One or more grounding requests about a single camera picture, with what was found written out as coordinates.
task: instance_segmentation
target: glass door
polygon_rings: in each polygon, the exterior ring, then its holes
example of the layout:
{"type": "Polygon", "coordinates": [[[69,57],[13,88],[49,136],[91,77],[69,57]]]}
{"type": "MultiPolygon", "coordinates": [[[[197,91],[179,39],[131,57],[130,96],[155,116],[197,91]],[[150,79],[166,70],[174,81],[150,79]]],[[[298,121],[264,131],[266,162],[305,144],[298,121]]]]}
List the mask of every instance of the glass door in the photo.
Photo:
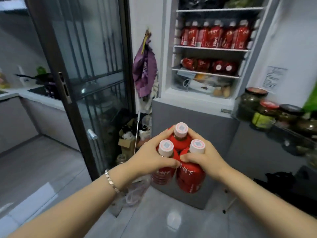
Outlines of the glass door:
{"type": "Polygon", "coordinates": [[[134,112],[128,0],[26,0],[93,179],[134,112]]]}

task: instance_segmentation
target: person's left hand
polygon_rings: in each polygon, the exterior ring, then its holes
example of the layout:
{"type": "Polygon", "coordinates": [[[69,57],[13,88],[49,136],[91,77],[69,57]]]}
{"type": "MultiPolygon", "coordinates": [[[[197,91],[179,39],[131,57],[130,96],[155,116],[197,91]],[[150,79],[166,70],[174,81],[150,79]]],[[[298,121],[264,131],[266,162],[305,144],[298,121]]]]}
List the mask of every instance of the person's left hand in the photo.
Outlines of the person's left hand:
{"type": "Polygon", "coordinates": [[[156,147],[174,132],[174,128],[175,125],[153,137],[127,161],[138,177],[153,173],[163,167],[178,168],[180,166],[178,160],[162,157],[156,151],[156,147]]]}

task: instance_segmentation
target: sticker on refrigerator door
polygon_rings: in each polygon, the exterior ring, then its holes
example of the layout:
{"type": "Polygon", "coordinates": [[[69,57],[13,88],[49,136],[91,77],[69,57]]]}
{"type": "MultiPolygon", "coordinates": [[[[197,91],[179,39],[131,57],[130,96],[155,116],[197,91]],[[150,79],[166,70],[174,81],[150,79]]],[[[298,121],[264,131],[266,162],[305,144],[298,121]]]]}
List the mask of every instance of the sticker on refrigerator door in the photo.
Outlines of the sticker on refrigerator door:
{"type": "Polygon", "coordinates": [[[283,80],[287,70],[288,69],[285,68],[268,66],[262,88],[271,93],[274,93],[278,84],[283,80]]]}

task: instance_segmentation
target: gray refrigerator door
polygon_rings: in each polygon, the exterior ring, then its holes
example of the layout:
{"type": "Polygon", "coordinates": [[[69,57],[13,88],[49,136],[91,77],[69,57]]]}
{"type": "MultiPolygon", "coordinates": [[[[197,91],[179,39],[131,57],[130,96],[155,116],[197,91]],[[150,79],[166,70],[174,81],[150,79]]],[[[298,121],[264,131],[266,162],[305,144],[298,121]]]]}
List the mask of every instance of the gray refrigerator door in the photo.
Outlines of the gray refrigerator door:
{"type": "MultiPolygon", "coordinates": [[[[169,104],[153,101],[152,135],[156,136],[163,130],[179,122],[186,123],[205,139],[209,140],[222,157],[226,157],[239,122],[231,118],[195,112],[189,109],[175,107],[169,104]]],[[[204,209],[214,189],[216,181],[206,177],[202,188],[194,194],[182,191],[176,184],[175,177],[167,185],[152,186],[185,204],[204,209]]]]}

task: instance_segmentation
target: finger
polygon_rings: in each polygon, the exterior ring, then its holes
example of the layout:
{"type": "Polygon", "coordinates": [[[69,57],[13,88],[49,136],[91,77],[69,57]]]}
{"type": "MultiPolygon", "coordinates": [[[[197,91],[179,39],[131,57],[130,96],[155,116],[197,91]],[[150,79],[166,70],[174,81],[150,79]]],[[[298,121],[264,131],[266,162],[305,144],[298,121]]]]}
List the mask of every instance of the finger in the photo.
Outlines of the finger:
{"type": "Polygon", "coordinates": [[[203,162],[204,156],[204,154],[187,153],[185,155],[181,155],[180,160],[185,163],[192,162],[196,164],[201,164],[203,162]]]}
{"type": "Polygon", "coordinates": [[[175,125],[173,125],[170,129],[166,129],[163,132],[161,132],[159,135],[153,137],[151,140],[149,140],[148,142],[158,146],[160,144],[160,142],[164,139],[167,139],[173,132],[175,129],[175,125]]]}
{"type": "Polygon", "coordinates": [[[178,168],[180,166],[180,162],[175,159],[160,157],[160,164],[162,164],[161,168],[163,167],[171,167],[171,168],[178,168]]]}
{"type": "Polygon", "coordinates": [[[188,127],[188,133],[189,133],[189,135],[192,137],[192,139],[199,139],[199,140],[201,140],[201,141],[204,141],[204,140],[205,140],[201,135],[197,134],[195,131],[193,131],[193,130],[192,130],[191,128],[189,128],[189,127],[188,127]]]}

